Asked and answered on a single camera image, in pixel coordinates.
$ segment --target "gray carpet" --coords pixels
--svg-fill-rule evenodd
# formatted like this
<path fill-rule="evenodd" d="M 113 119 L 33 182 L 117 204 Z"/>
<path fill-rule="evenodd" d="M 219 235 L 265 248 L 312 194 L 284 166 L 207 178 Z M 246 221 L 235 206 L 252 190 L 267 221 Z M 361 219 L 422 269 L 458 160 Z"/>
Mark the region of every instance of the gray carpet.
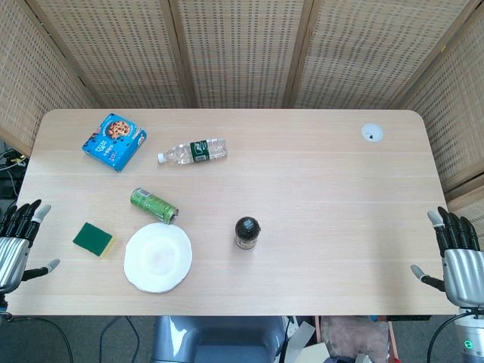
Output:
<path fill-rule="evenodd" d="M 50 317 L 69 338 L 76 363 L 98 362 L 99 336 L 112 317 Z M 399 357 L 402 363 L 426 363 L 427 346 L 436 328 L 448 316 L 432 317 L 430 321 L 399 321 L 393 323 Z M 136 362 L 149 362 L 154 335 L 154 317 L 133 317 L 141 344 Z M 135 351 L 135 334 L 121 318 L 106 332 L 103 342 L 104 363 L 129 363 Z M 433 362 L 460 362 L 460 345 L 455 328 L 448 326 L 436 341 Z M 0 324 L 1 363 L 67 362 L 68 355 L 59 333 L 40 321 Z"/>

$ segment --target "wooden table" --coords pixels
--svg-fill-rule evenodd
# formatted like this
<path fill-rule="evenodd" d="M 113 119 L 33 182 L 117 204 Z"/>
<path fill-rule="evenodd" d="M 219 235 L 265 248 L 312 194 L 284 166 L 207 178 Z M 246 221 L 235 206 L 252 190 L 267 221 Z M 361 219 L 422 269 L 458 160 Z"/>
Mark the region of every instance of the wooden table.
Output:
<path fill-rule="evenodd" d="M 81 146 L 109 113 L 147 130 L 121 173 Z M 385 132 L 370 143 L 361 127 Z M 170 166 L 157 153 L 222 137 L 228 158 Z M 129 202 L 143 187 L 180 209 L 191 239 L 185 280 L 143 293 L 123 272 L 125 246 L 155 222 Z M 52 211 L 29 266 L 50 275 L 8 295 L 29 315 L 451 314 L 445 294 L 410 270 L 442 275 L 428 209 L 445 205 L 422 119 L 405 110 L 55 110 L 37 135 L 20 203 Z M 253 250 L 234 243 L 242 216 L 262 227 Z M 113 234 L 104 259 L 73 244 L 84 222 Z"/>

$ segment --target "box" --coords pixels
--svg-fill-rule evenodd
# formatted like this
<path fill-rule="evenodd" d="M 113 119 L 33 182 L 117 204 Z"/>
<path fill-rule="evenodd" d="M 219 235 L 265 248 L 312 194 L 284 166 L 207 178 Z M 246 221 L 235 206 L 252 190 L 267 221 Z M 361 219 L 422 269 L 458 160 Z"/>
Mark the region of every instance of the box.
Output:
<path fill-rule="evenodd" d="M 110 113 L 82 149 L 88 155 L 120 172 L 145 138 L 146 131 L 141 127 Z"/>

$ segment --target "robotic hand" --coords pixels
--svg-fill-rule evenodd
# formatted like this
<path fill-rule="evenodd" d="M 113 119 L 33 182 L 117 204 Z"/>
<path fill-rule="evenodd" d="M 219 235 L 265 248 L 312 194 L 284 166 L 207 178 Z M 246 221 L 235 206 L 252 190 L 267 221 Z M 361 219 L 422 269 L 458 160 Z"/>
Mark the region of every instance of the robotic hand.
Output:
<path fill-rule="evenodd" d="M 417 265 L 414 275 L 423 283 L 445 292 L 451 303 L 460 308 L 459 315 L 447 320 L 434 334 L 427 352 L 430 362 L 433 343 L 442 329 L 455 321 L 462 344 L 464 363 L 484 363 L 484 252 L 479 248 L 476 229 L 465 217 L 460 219 L 444 208 L 439 215 L 427 213 L 436 232 L 442 257 L 444 280 L 432 278 Z"/>
<path fill-rule="evenodd" d="M 25 270 L 30 247 L 45 215 L 51 209 L 51 206 L 45 205 L 36 213 L 40 203 L 41 200 L 36 200 L 19 209 L 11 206 L 0 219 L 0 314 L 7 315 L 6 293 L 17 289 L 21 281 L 46 275 L 60 262 L 55 259 L 45 267 Z"/>

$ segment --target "paper plate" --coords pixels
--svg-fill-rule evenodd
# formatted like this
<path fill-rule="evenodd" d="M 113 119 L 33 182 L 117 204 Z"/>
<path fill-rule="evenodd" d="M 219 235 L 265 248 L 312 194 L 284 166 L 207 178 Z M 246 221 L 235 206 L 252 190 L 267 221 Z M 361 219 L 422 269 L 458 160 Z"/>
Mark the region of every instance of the paper plate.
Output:
<path fill-rule="evenodd" d="M 190 240 L 175 225 L 146 225 L 126 245 L 124 273 L 139 290 L 169 291 L 182 282 L 190 266 Z"/>

